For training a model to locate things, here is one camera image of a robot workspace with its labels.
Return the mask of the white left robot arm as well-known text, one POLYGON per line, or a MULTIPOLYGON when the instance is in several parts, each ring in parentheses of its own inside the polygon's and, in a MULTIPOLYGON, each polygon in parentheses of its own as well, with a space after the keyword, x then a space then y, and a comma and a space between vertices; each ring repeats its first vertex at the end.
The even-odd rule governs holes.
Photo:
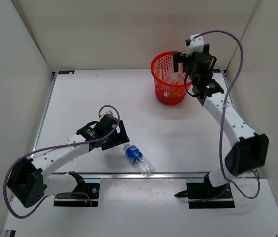
POLYGON ((69 193, 78 198, 85 191, 85 182, 79 174, 74 171, 57 176, 52 174, 93 149, 107 150, 129 141, 123 121, 105 114, 99 121, 77 130, 63 148, 20 160, 12 169, 7 186, 25 208, 34 206, 48 195, 69 193))

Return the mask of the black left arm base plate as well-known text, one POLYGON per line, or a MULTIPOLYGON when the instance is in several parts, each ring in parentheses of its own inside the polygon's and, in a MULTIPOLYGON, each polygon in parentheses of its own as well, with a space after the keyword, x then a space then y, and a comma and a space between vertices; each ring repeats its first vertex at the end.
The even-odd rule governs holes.
POLYGON ((100 179, 87 179, 85 184, 74 189, 72 194, 61 193, 54 197, 54 207, 98 207, 100 179))

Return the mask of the large clear plastic bottle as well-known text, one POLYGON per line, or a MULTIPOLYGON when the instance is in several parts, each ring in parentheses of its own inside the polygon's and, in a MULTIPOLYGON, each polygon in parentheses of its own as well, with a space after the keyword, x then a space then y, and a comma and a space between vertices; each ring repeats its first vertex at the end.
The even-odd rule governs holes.
POLYGON ((172 85, 177 85, 180 82, 179 72, 174 72, 173 59, 170 60, 165 82, 172 85))

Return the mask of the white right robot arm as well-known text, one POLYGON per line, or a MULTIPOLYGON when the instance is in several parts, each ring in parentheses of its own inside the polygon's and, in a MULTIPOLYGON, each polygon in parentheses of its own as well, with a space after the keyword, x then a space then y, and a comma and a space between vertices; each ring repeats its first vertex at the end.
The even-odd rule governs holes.
POLYGON ((173 68, 182 66, 186 78, 191 79, 193 97, 220 123, 231 150, 220 159, 220 167, 204 177, 203 193, 216 196, 221 187, 237 176, 265 165, 269 139, 257 134, 228 103, 228 95, 213 78, 216 57, 209 53, 209 44, 191 54, 173 52, 173 68))

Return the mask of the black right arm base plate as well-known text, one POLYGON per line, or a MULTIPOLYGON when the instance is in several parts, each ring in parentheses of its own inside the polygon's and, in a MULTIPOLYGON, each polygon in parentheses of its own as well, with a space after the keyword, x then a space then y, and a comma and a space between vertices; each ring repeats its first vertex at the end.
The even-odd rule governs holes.
POLYGON ((209 188, 204 183, 187 183, 187 189, 176 198, 188 198, 189 209, 233 209, 233 195, 229 184, 209 188))

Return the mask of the clear bottle blue label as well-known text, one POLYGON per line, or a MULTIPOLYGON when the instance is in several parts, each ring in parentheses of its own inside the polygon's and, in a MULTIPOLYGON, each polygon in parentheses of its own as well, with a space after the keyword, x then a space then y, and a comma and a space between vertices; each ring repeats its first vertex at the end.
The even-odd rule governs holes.
POLYGON ((154 172, 154 166, 147 160, 140 149, 130 143, 123 144, 123 150, 133 166, 143 175, 144 178, 150 177, 154 172))

